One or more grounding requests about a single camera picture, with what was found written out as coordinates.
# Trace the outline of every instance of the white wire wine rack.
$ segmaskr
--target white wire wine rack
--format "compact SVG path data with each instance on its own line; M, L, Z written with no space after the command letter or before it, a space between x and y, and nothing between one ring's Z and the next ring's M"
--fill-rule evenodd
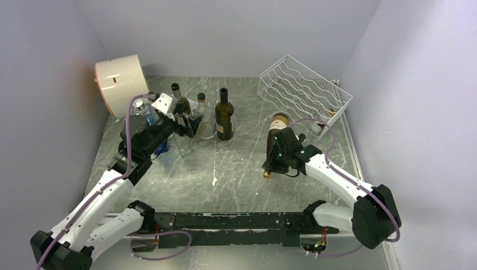
M287 113L291 121L321 119L333 125L353 98L293 57L286 55L260 75L258 96ZM321 138L327 128L316 131L312 123L302 122L307 132Z

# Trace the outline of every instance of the bottle neck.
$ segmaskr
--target bottle neck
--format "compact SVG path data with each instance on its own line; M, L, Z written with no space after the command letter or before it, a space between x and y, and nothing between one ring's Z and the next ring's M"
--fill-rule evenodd
M181 90L173 90L172 91L172 94L174 94L174 97L177 98L177 100L181 100L182 99L182 94L181 94Z
M228 103L228 92L220 90L220 102L222 104Z

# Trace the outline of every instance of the brown bottle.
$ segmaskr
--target brown bottle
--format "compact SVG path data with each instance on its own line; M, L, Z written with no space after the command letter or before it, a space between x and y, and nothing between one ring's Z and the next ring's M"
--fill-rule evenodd
M282 112L279 112L273 116L267 137L267 160L270 158L270 154L272 153L273 144L275 143L275 134L280 131L280 129L286 128L288 126L288 122L288 116ZM265 168L263 177L270 178L271 173L272 170L270 168Z
M174 94L174 97L177 98L178 103L183 103L183 104L186 105L187 108L184 111L184 113L186 113L188 115L191 115L191 104L189 103L189 100L187 98L182 97L179 84L178 83L173 83L173 84L171 84L170 87L172 89L172 93Z

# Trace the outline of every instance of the gray wall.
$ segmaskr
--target gray wall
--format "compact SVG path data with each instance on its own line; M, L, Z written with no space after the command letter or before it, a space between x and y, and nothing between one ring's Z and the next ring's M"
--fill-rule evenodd
M364 177L394 192L402 269L477 269L477 3L384 0L341 77Z
M0 269L34 269L29 244L80 202L107 115L105 51L75 0L0 1Z
M79 0L112 59L146 75L258 77L286 54L344 71L380 0Z

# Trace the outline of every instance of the white round container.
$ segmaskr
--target white round container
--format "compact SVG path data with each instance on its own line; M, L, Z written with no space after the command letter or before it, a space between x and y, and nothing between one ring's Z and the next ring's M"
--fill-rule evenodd
M133 96L149 92L137 55L98 62L94 72L107 109L118 119L126 117Z

